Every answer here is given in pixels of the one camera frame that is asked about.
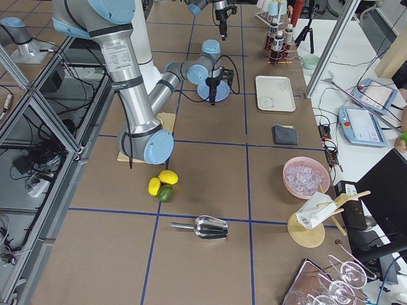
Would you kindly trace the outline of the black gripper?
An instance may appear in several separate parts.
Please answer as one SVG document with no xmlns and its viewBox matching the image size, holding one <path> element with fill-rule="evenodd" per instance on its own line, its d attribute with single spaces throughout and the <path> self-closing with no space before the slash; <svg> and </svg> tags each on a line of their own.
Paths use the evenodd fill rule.
<svg viewBox="0 0 407 305">
<path fill-rule="evenodd" d="M 226 41 L 228 37 L 226 24 L 226 20 L 228 18 L 227 9 L 214 10 L 214 14 L 216 18 L 215 24 L 218 25 L 219 28 L 219 35 L 223 41 Z"/>
<path fill-rule="evenodd" d="M 205 80 L 205 84 L 209 87 L 209 102 L 211 105 L 216 103 L 217 87 L 219 86 L 221 80 L 221 76 L 207 78 Z"/>
</svg>

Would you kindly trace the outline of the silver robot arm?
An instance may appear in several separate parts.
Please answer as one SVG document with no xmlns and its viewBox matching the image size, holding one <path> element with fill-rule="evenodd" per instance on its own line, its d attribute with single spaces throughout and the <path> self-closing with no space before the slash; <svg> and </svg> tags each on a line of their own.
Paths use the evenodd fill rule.
<svg viewBox="0 0 407 305">
<path fill-rule="evenodd" d="M 208 39 L 194 61 L 172 62 L 148 92 L 131 42 L 134 1 L 53 1 L 55 30 L 96 42 L 102 52 L 114 91 L 125 111 L 126 122 L 118 136 L 120 151 L 148 164 L 164 163 L 174 148 L 170 132 L 157 118 L 179 83 L 199 85 L 219 67 L 221 47 Z"/>
<path fill-rule="evenodd" d="M 212 9 L 215 14 L 215 24 L 217 24 L 219 29 L 219 34 L 223 41 L 227 39 L 227 19 L 229 6 L 227 1 L 215 0 L 196 0 L 189 1 L 188 10 L 193 16 L 199 15 L 209 4 L 212 4 Z"/>
</svg>

